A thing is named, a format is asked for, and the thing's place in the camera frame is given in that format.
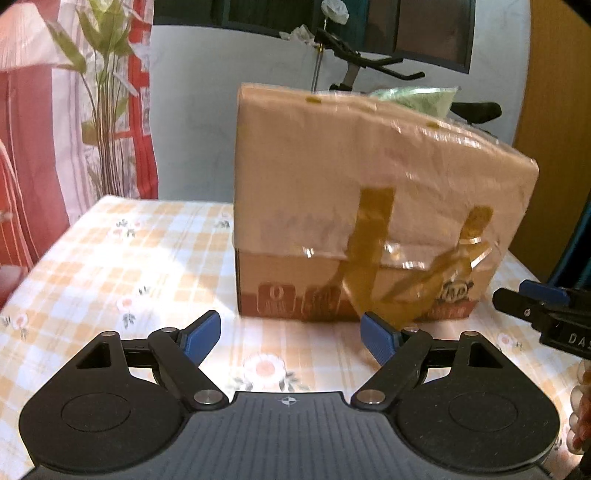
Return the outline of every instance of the white wall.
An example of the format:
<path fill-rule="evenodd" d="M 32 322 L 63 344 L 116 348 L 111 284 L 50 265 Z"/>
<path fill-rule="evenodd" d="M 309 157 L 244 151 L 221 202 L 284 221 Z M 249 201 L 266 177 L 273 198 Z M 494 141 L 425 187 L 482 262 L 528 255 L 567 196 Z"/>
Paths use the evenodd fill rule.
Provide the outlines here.
<path fill-rule="evenodd" d="M 511 143 L 527 76 L 529 0 L 477 0 L 470 74 L 405 60 L 401 73 L 426 77 L 402 82 L 361 70 L 355 90 L 399 85 L 460 86 L 459 101 L 495 101 L 503 115 L 486 129 Z M 242 82 L 309 89 L 316 52 L 305 45 L 239 31 L 155 26 L 151 37 L 151 130 L 160 198 L 233 197 L 236 92 Z M 340 83 L 346 63 L 324 55 L 318 89 Z"/>

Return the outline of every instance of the window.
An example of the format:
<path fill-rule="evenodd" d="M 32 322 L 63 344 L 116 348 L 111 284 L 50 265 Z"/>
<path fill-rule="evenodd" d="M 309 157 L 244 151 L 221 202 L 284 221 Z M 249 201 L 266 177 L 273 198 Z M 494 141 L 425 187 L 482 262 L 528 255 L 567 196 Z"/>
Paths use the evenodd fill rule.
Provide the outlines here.
<path fill-rule="evenodd" d="M 156 23 L 209 25 L 279 36 L 322 25 L 321 0 L 157 0 Z M 328 30 L 355 50 L 401 56 L 467 73 L 476 0 L 344 0 L 346 25 Z"/>

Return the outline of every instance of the circular pad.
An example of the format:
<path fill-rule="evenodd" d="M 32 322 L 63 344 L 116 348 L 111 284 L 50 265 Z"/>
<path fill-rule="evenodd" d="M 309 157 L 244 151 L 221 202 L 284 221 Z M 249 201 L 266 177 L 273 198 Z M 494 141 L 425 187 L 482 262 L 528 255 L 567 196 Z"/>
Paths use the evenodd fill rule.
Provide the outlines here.
<path fill-rule="evenodd" d="M 83 475 L 121 470 L 180 430 L 179 402 L 159 385 L 130 375 L 92 380 L 48 383 L 23 408 L 19 430 L 36 465 Z"/>
<path fill-rule="evenodd" d="M 405 393 L 395 410 L 402 437 L 423 457 L 457 472 L 509 472 L 540 461 L 560 427 L 552 402 L 503 369 L 473 370 Z"/>
<path fill-rule="evenodd" d="M 121 425 L 131 413 L 129 402 L 112 393 L 88 393 L 72 398 L 62 419 L 80 432 L 105 432 Z"/>
<path fill-rule="evenodd" d="M 513 402 L 494 393 L 464 393 L 449 402 L 449 414 L 473 432 L 498 432 L 517 420 Z"/>

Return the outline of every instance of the tablecloth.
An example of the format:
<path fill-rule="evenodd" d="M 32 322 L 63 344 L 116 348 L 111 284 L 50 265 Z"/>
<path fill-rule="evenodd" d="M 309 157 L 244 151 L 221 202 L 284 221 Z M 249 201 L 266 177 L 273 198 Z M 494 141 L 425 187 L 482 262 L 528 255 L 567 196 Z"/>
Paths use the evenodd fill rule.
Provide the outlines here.
<path fill-rule="evenodd" d="M 238 316 L 232 227 L 229 204 L 106 196 L 46 253 L 0 312 L 0 478 L 32 467 L 17 427 L 25 402 L 105 330 L 145 338 L 217 310 L 222 335 L 201 369 L 230 398 L 236 390 L 341 390 L 348 399 L 377 370 L 355 322 Z M 541 346 L 529 324 L 490 302 L 496 288 L 525 278 L 531 273 L 508 254 L 470 318 L 420 326 L 436 338 L 482 332 L 542 388 L 562 420 L 546 466 L 563 478 L 578 460 L 565 443 L 579 359 Z"/>

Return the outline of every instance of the printed logo on box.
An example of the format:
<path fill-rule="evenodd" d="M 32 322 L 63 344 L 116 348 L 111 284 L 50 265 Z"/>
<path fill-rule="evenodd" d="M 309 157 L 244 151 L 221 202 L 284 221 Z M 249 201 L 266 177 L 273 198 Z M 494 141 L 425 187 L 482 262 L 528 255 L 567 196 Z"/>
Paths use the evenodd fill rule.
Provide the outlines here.
<path fill-rule="evenodd" d="M 308 287 L 301 304 L 301 314 L 304 319 L 329 319 L 337 314 L 339 301 L 340 287 L 336 285 Z"/>
<path fill-rule="evenodd" d="M 296 288 L 288 283 L 261 283 L 256 310 L 268 317 L 291 317 L 296 310 Z"/>
<path fill-rule="evenodd" d="M 468 292 L 470 292 L 470 289 L 473 286 L 474 282 L 472 280 L 468 282 L 463 280 L 449 281 L 441 288 L 438 300 L 445 303 L 456 303 L 458 301 L 467 300 Z"/>

